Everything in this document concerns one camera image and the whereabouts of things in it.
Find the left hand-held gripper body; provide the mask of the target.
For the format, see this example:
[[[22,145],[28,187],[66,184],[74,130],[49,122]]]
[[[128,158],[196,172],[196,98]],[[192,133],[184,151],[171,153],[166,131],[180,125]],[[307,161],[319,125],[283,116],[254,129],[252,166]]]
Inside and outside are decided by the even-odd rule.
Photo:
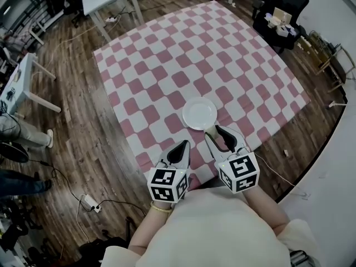
[[[179,168],[174,165],[151,168],[147,187],[152,200],[178,203],[190,186],[190,174],[190,160]]]

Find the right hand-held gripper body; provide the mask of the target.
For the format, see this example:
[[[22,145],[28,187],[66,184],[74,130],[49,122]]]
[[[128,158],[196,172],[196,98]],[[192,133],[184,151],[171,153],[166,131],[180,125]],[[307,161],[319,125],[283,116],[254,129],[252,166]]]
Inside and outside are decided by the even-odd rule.
[[[243,155],[232,154],[216,165],[219,179],[233,194],[258,185],[260,169],[253,152]]]

